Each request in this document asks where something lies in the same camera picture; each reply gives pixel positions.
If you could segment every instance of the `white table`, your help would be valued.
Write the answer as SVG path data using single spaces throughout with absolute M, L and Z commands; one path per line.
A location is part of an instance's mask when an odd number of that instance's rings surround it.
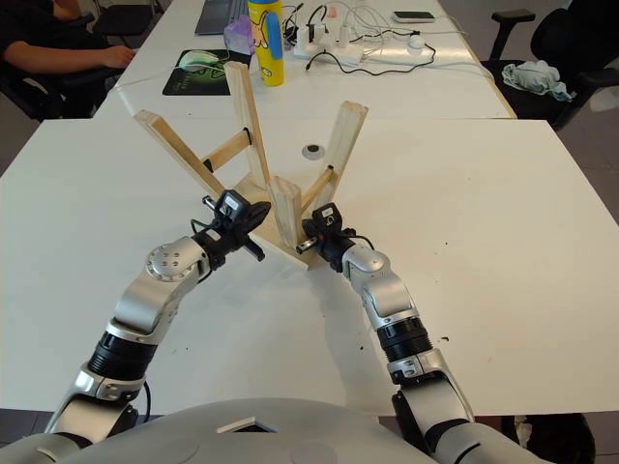
M 162 94 L 181 52 L 185 49 L 223 48 L 222 36 L 197 37 L 193 34 L 203 0 L 174 0 L 157 27 L 125 71 L 119 85 L 139 81 L 109 93 L 96 118 L 118 118 L 148 109 L 166 117 L 201 117 L 219 119 L 232 117 L 229 97 L 169 97 Z M 303 18 L 309 19 L 317 0 L 305 2 Z M 391 0 L 368 4 L 390 19 L 393 10 L 430 11 L 435 16 L 445 14 L 436 0 Z M 338 7 L 340 17 L 345 12 Z M 422 31 L 454 31 L 455 26 L 445 17 L 433 24 L 403 25 Z M 478 64 L 466 42 L 459 34 L 427 35 L 427 43 L 437 49 L 435 63 L 454 62 Z M 408 53 L 406 43 L 391 41 L 387 49 Z M 419 52 L 411 55 L 415 63 L 429 56 Z M 265 87 L 259 73 L 253 74 L 253 88 L 261 117 L 289 120 L 316 119 L 335 113 L 343 100 L 362 102 L 371 108 L 374 117 L 406 120 L 418 119 L 478 119 L 512 118 L 513 112 L 504 103 L 500 92 L 481 70 L 474 66 L 455 66 L 442 69 L 417 69 L 411 74 L 388 74 L 372 77 L 365 74 L 342 74 L 332 64 L 314 63 L 309 72 L 307 61 L 285 53 L 286 81 L 279 87 Z M 364 65 L 375 70 L 403 67 L 395 65 Z
M 198 153 L 236 131 L 171 124 Z M 331 121 L 262 127 L 272 174 L 307 185 L 300 148 Z M 146 254 L 207 218 L 203 191 L 136 123 L 101 118 L 43 123 L 0 187 L 0 406 L 51 410 Z M 370 112 L 336 201 L 391 256 L 476 414 L 619 409 L 619 229 L 546 123 Z M 148 371 L 154 413 L 244 396 L 393 413 L 348 283 L 282 259 L 235 253 L 186 297 Z

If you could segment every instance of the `wooden stool leg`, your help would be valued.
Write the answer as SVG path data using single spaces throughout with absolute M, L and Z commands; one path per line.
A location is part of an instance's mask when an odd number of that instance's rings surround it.
M 209 171 L 200 158 L 160 115 L 150 111 L 140 111 L 134 119 L 159 141 L 165 150 L 189 172 L 209 193 L 217 198 L 225 190 L 220 181 Z
M 294 249 L 304 240 L 301 230 L 301 189 L 275 176 L 269 182 L 269 192 L 281 239 Z
M 251 145 L 247 148 L 246 155 L 253 181 L 259 187 L 265 189 L 269 184 L 271 175 L 264 153 L 258 112 L 255 109 L 253 91 L 251 90 L 250 72 L 247 66 L 235 61 L 228 61 L 223 65 L 223 69 L 234 102 L 236 119 L 242 128 L 247 128 L 250 131 Z
M 331 132 L 324 161 L 325 167 L 333 166 L 333 175 L 322 191 L 316 196 L 313 209 L 319 208 L 333 199 L 367 114 L 368 108 L 362 104 L 353 103 L 352 101 L 345 101 L 341 104 L 338 118 Z

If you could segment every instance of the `black cable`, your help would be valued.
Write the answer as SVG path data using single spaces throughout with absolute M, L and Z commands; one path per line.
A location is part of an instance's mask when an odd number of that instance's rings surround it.
M 372 244 L 372 242 L 369 240 L 368 237 L 366 237 L 364 235 L 347 235 L 346 238 L 347 239 L 361 239 L 361 240 L 364 240 L 371 249 L 374 249 L 374 245 Z
M 419 31 L 410 31 L 410 32 L 398 32 L 398 31 L 394 31 L 393 29 L 385 29 L 382 32 L 380 32 L 379 34 L 364 34 L 363 36 L 359 36 L 353 40 L 350 41 L 351 44 L 360 41 L 361 39 L 365 39 L 365 38 L 374 38 L 374 37 L 380 37 L 383 34 L 385 34 L 386 32 L 391 32 L 392 34 L 396 34 L 397 36 L 402 36 L 402 37 L 413 37 L 413 36 L 418 36 L 420 34 Z
M 299 26 L 296 21 L 293 19 L 293 16 L 296 16 L 299 10 L 301 10 L 304 6 L 304 3 L 301 2 L 296 7 L 293 7 L 292 13 L 288 16 L 288 18 L 283 22 L 283 37 L 288 42 L 288 44 L 294 46 L 297 43 L 297 31 L 299 30 Z
M 202 277 L 200 278 L 200 280 L 199 280 L 197 283 L 201 283 L 201 282 L 203 282 L 204 280 L 206 280 L 207 278 L 209 278 L 209 276 L 210 276 L 212 273 L 213 273 L 213 270 L 211 269 L 211 270 L 207 273 L 207 275 L 202 276 Z
M 197 219 L 192 219 L 191 225 L 192 225 L 192 231 L 193 231 L 194 234 L 197 234 L 197 229 L 195 228 L 196 225 L 199 225 L 200 227 L 202 227 L 204 229 L 206 229 L 208 227 L 207 224 L 205 224 L 204 222 L 200 222 Z
M 418 68 L 422 68 L 423 66 L 428 66 L 428 65 L 431 65 L 432 63 L 434 63 L 434 56 L 436 55 L 436 48 L 434 48 L 432 46 L 429 46 L 427 43 L 426 43 L 426 47 L 429 48 L 430 50 L 432 50 L 432 56 L 430 57 L 429 61 L 426 62 L 426 63 L 420 63 L 418 65 L 413 65 L 408 70 L 385 70 L 385 71 L 381 71 L 381 72 L 372 72 L 372 71 L 366 70 L 365 68 L 355 68 L 354 70 L 345 70 L 342 67 L 341 62 L 339 61 L 339 59 L 338 59 L 338 57 L 336 55 L 334 55 L 333 53 L 328 52 L 327 50 L 322 50 L 321 52 L 316 53 L 315 55 L 313 55 L 311 57 L 311 59 L 306 64 L 306 71 L 310 70 L 311 63 L 313 63 L 313 60 L 315 60 L 320 55 L 327 55 L 327 56 L 330 56 L 331 58 L 333 58 L 335 60 L 336 64 L 339 67 L 339 70 L 342 71 L 344 74 L 366 73 L 366 74 L 369 74 L 369 75 L 373 75 L 374 77 L 377 77 L 377 76 L 383 75 L 383 74 L 387 74 L 387 73 L 408 74 L 408 73 L 412 73 L 413 71 L 415 71 Z
M 283 30 L 285 31 L 286 29 L 288 29 L 288 22 L 292 21 L 292 23 L 296 26 L 297 24 L 294 22 L 294 19 L 292 19 L 292 16 L 294 16 L 296 13 L 298 13 L 302 8 L 303 8 L 304 3 L 301 2 L 299 5 L 297 5 L 296 7 L 293 7 L 294 10 L 292 10 L 292 13 L 288 15 L 288 18 L 286 21 L 283 22 Z
M 146 392 L 146 417 L 144 418 L 144 422 L 146 423 L 151 419 L 151 405 L 152 405 L 152 397 L 151 397 L 151 388 L 148 386 L 148 382 L 144 382 L 144 391 Z
M 325 20 L 325 16 L 327 15 L 327 11 L 328 11 L 328 10 L 327 10 L 327 6 L 326 6 L 326 5 L 320 5 L 320 6 L 319 6 L 319 7 L 317 7 L 317 8 L 316 8 L 316 9 L 315 9 L 312 13 L 311 13 L 311 15 L 309 16 L 309 21 L 308 21 L 308 24 L 307 24 L 307 26 L 308 26 L 308 27 L 310 27 L 310 25 L 311 25 L 311 21 L 313 20 L 313 17 L 314 17 L 314 16 L 316 15 L 316 13 L 318 13 L 320 10 L 322 10 L 322 11 L 323 11 L 323 12 L 322 12 L 322 16 L 320 17 L 320 20 L 321 20 L 321 21 L 324 21 L 324 20 Z

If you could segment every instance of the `mouse pad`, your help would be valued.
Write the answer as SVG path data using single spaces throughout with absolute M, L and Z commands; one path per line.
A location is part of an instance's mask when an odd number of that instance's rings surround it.
M 181 62 L 183 55 L 190 50 L 185 50 L 179 56 L 176 66 Z M 250 65 L 251 57 L 242 53 L 228 50 L 205 50 L 217 55 L 221 60 L 214 63 L 211 68 L 205 68 L 196 72 L 183 71 L 176 68 L 163 87 L 164 95 L 230 95 L 230 89 L 225 81 L 223 64 L 227 61 L 238 61 Z

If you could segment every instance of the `black chair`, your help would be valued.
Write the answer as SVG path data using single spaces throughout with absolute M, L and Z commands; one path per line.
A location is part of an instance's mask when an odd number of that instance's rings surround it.
M 71 24 L 85 27 L 94 17 L 86 14 Z M 58 76 L 31 74 L 7 63 L 0 64 L 0 92 L 21 109 L 30 119 L 42 122 L 45 119 L 65 117 L 63 92 L 92 83 L 103 82 L 118 75 L 122 70 L 98 68 Z
M 508 64 L 522 60 L 501 60 L 510 33 L 520 22 L 530 22 L 535 15 L 527 10 L 494 13 L 499 32 L 490 53 L 482 64 L 518 119 L 544 119 L 556 130 L 564 128 L 591 96 L 604 87 L 619 85 L 619 71 L 606 65 L 619 56 L 619 0 L 574 0 L 567 9 L 546 16 L 533 34 L 531 51 L 540 60 L 557 68 L 571 102 L 552 96 L 520 91 L 503 82 L 501 72 Z
M 102 7 L 99 0 L 93 0 L 99 19 L 93 32 L 105 37 L 119 37 L 129 46 L 125 37 L 141 36 L 146 32 L 155 14 L 163 13 L 159 0 L 151 0 L 149 5 L 111 5 Z

